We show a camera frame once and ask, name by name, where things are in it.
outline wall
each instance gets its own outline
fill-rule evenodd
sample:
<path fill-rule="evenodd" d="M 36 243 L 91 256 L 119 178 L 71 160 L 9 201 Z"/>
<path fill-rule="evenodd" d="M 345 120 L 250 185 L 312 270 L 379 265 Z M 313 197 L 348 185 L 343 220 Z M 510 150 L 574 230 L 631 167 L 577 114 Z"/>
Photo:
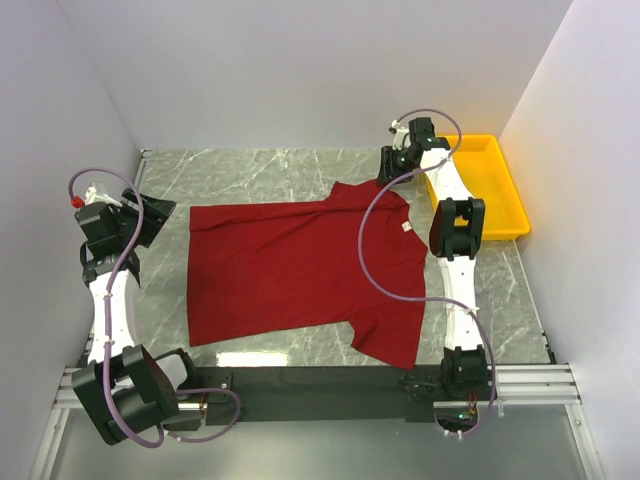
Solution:
<path fill-rule="evenodd" d="M 0 61 L 0 477 L 20 480 L 92 318 L 68 178 L 139 154 L 55 2 L 0 2 Z"/>
<path fill-rule="evenodd" d="M 533 231 L 520 243 L 609 478 L 638 478 L 640 4 L 575 0 L 501 142 Z"/>
<path fill-rule="evenodd" d="M 373 147 L 417 106 L 499 134 L 570 4 L 58 1 L 145 148 Z"/>

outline marble tabletop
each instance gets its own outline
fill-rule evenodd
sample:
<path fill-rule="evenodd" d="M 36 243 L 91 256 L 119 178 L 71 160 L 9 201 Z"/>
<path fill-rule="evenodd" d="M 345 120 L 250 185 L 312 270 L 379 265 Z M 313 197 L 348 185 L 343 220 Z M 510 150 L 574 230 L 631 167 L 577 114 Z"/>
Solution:
<path fill-rule="evenodd" d="M 341 322 L 271 332 L 189 347 L 186 287 L 189 207 L 326 198 L 334 182 L 375 178 L 377 149 L 153 150 L 139 171 L 141 192 L 178 203 L 141 260 L 138 339 L 153 355 L 182 347 L 197 366 L 377 365 L 350 347 L 353 330 Z M 416 233 L 426 241 L 433 210 L 424 180 L 398 186 Z M 491 335 L 499 363 L 548 363 L 546 337 L 537 317 L 513 241 L 483 242 L 475 286 L 478 315 Z M 442 295 L 435 257 L 425 268 L 429 295 Z M 446 332 L 444 306 L 426 306 L 417 363 L 439 363 Z"/>

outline yellow bin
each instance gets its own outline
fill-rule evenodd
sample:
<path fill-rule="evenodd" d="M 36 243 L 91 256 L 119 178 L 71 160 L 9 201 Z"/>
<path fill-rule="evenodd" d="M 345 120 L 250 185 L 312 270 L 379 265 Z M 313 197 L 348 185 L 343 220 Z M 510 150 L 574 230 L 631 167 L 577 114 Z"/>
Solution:
<path fill-rule="evenodd" d="M 455 145 L 456 135 L 445 137 L 451 146 Z M 467 189 L 474 197 L 482 198 L 487 207 L 483 240 L 513 240 L 529 233 L 529 220 L 496 137 L 463 135 L 462 145 L 453 155 L 453 161 Z M 427 182 L 427 185 L 435 210 L 438 201 L 431 184 Z"/>

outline yellow plastic container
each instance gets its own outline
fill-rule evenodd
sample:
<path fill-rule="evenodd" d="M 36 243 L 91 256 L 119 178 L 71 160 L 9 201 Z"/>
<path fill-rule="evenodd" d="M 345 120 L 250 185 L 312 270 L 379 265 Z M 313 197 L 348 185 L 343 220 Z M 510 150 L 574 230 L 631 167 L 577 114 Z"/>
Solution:
<path fill-rule="evenodd" d="M 445 135 L 451 146 L 456 135 Z M 467 189 L 486 205 L 483 240 L 513 240 L 531 230 L 520 197 L 493 135 L 463 135 L 462 145 L 453 155 L 458 173 Z M 427 181 L 431 204 L 438 203 Z"/>

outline red cloth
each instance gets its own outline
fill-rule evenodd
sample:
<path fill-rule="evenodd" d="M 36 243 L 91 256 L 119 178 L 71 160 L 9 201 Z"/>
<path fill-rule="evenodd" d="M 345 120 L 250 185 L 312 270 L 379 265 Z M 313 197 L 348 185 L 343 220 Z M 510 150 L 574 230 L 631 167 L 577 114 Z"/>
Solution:
<path fill-rule="evenodd" d="M 424 304 L 378 292 L 358 261 L 360 222 L 379 191 L 374 181 L 336 183 L 321 202 L 192 207 L 190 344 L 346 320 L 353 348 L 413 368 Z M 402 197 L 385 194 L 367 222 L 364 254 L 381 285 L 421 297 L 427 247 L 404 231 L 408 213 Z"/>

